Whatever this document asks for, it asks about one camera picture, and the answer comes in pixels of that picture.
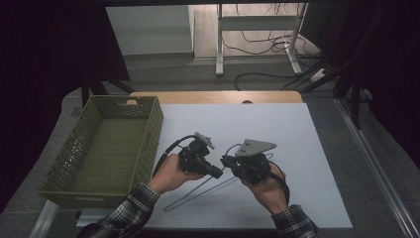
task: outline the metal frame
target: metal frame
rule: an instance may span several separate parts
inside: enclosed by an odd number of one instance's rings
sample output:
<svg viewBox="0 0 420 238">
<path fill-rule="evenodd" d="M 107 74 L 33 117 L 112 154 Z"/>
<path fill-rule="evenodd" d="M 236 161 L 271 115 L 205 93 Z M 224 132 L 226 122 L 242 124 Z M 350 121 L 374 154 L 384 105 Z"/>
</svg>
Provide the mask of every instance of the metal frame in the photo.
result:
<svg viewBox="0 0 420 238">
<path fill-rule="evenodd" d="M 58 211 L 58 205 L 50 200 L 47 200 L 38 217 L 37 223 L 31 232 L 30 238 L 43 238 L 49 233 L 50 227 L 53 224 L 53 219 Z"/>
<path fill-rule="evenodd" d="M 218 5 L 216 75 L 223 75 L 223 32 L 224 31 L 293 31 L 285 51 L 295 74 L 302 74 L 296 59 L 294 46 L 302 25 L 307 3 L 296 16 L 228 16 L 223 17 L 223 4 Z"/>
<path fill-rule="evenodd" d="M 367 139 L 365 138 L 363 131 L 353 123 L 351 112 L 347 107 L 346 100 L 336 99 L 336 105 L 339 108 L 344 120 L 346 121 L 346 124 L 349 127 L 353 137 L 355 138 L 355 141 L 358 144 L 358 147 L 361 150 L 367 165 L 373 174 L 373 177 L 375 178 L 380 190 L 382 191 L 385 200 L 388 202 L 389 207 L 391 208 L 399 226 L 401 227 L 401 230 L 405 234 L 405 237 L 419 238 L 419 231 L 417 230 L 417 227 L 414 224 L 410 213 L 405 207 L 404 202 L 398 195 L 398 192 L 392 186 L 392 183 L 387 178 L 385 172 L 382 169 L 382 166 L 377 160 L 376 155 L 374 154 Z"/>
</svg>

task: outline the black device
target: black device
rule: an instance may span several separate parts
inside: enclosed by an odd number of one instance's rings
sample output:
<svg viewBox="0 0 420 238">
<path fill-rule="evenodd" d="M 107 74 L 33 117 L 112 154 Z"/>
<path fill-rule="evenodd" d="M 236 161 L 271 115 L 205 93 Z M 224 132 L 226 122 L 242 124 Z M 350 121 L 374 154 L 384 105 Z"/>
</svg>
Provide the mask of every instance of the black device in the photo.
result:
<svg viewBox="0 0 420 238">
<path fill-rule="evenodd" d="M 206 143 L 200 139 L 195 139 L 178 153 L 179 166 L 184 172 L 194 172 L 204 176 L 210 175 L 218 179 L 223 172 L 204 159 L 209 154 Z"/>
<path fill-rule="evenodd" d="M 222 164 L 230 168 L 234 176 L 239 179 L 250 182 L 251 184 L 259 183 L 267 177 L 277 180 L 284 190 L 286 202 L 288 204 L 290 198 L 290 190 L 286 184 L 285 178 L 281 178 L 271 172 L 265 151 L 271 150 L 276 147 L 274 143 L 245 140 L 240 149 L 235 153 L 235 157 L 222 156 L 220 161 Z"/>
<path fill-rule="evenodd" d="M 200 175 L 209 175 L 218 179 L 223 171 L 219 168 L 212 166 L 204 158 L 210 154 L 210 151 L 207 147 L 214 149 L 211 139 L 209 137 L 203 136 L 200 133 L 196 132 L 194 135 L 183 137 L 176 142 L 174 142 L 170 147 L 166 149 L 163 155 L 160 157 L 160 160 L 157 162 L 157 166 L 154 171 L 158 171 L 161 163 L 166 159 L 167 155 L 179 144 L 186 140 L 193 138 L 194 140 L 189 143 L 188 146 L 183 147 L 182 150 L 178 153 L 179 155 L 179 167 L 186 173 L 198 173 Z"/>
<path fill-rule="evenodd" d="M 266 178 L 271 167 L 265 154 L 259 153 L 251 157 L 222 156 L 222 164 L 230 168 L 234 176 L 252 184 L 259 183 Z"/>
</svg>

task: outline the gray floor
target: gray floor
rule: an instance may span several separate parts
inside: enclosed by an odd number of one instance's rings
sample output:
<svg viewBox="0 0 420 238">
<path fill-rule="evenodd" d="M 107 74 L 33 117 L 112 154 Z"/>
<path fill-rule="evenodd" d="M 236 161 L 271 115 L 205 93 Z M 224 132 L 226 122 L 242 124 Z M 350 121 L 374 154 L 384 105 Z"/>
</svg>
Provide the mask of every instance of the gray floor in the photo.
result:
<svg viewBox="0 0 420 238">
<path fill-rule="evenodd" d="M 215 75 L 213 60 L 186 56 L 127 58 L 131 86 L 139 91 L 235 90 L 235 77 L 259 71 L 292 75 L 286 58 L 227 59 L 225 74 Z M 240 79 L 242 90 L 280 90 L 289 78 L 249 76 Z M 353 229 L 321 229 L 319 237 L 405 237 L 389 204 L 340 113 L 331 89 L 334 81 L 302 95 L 317 129 L 338 189 L 354 225 Z M 111 93 L 124 93 L 106 85 Z M 68 94 L 49 142 L 14 198 L 0 214 L 1 237 L 28 237 L 46 202 L 36 195 L 44 174 L 77 121 L 81 110 L 80 91 Z M 401 196 L 415 224 L 420 224 L 420 172 L 375 121 L 367 104 L 361 105 L 361 124 L 389 180 Z M 78 210 L 61 208 L 48 237 L 75 237 Z"/>
</svg>

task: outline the woven basket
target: woven basket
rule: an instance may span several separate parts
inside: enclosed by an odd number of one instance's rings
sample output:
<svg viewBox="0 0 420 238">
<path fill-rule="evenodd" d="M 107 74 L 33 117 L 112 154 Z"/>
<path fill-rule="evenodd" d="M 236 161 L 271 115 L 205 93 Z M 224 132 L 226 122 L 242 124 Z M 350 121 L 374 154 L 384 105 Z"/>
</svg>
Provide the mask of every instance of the woven basket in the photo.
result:
<svg viewBox="0 0 420 238">
<path fill-rule="evenodd" d="M 38 194 L 63 207 L 115 208 L 150 180 L 162 122 L 157 97 L 90 97 Z"/>
</svg>

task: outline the hand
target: hand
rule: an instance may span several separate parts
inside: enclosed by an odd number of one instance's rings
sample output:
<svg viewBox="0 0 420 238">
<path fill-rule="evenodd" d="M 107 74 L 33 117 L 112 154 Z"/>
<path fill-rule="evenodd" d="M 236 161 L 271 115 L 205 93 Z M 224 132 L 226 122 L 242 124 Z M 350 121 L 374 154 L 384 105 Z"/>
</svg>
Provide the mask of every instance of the hand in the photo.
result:
<svg viewBox="0 0 420 238">
<path fill-rule="evenodd" d="M 164 194 L 175 190 L 188 180 L 202 179 L 204 176 L 197 173 L 186 173 L 179 167 L 179 156 L 169 155 L 161 164 L 149 186 L 157 193 Z"/>
<path fill-rule="evenodd" d="M 277 166 L 269 163 L 271 172 L 285 179 L 285 175 L 278 169 Z M 257 184 L 251 184 L 248 181 L 242 180 L 242 184 L 247 186 L 256 197 L 257 201 L 265 207 L 271 215 L 276 215 L 288 209 L 286 197 L 280 183 L 270 177 L 260 181 Z"/>
</svg>

